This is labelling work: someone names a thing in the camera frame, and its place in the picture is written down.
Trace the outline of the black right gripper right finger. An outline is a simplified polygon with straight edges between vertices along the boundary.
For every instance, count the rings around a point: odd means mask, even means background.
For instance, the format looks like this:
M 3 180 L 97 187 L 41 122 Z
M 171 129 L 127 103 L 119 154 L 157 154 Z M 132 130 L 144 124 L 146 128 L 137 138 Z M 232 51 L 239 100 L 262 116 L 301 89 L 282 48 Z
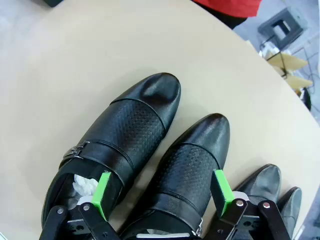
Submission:
M 239 230 L 247 231 L 254 240 L 289 240 L 275 202 L 263 200 L 257 205 L 235 198 L 222 170 L 212 173 L 210 191 L 216 208 L 205 240 L 231 240 Z

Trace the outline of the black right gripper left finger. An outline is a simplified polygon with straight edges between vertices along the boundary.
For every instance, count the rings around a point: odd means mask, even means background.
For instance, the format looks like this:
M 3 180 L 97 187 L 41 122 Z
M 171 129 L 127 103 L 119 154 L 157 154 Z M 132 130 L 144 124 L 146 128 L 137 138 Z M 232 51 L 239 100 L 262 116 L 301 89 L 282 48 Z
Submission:
M 91 201 L 85 201 L 73 210 L 53 206 L 44 222 L 41 240 L 118 240 L 120 237 L 108 222 L 108 200 L 114 190 L 112 175 L 104 172 Z

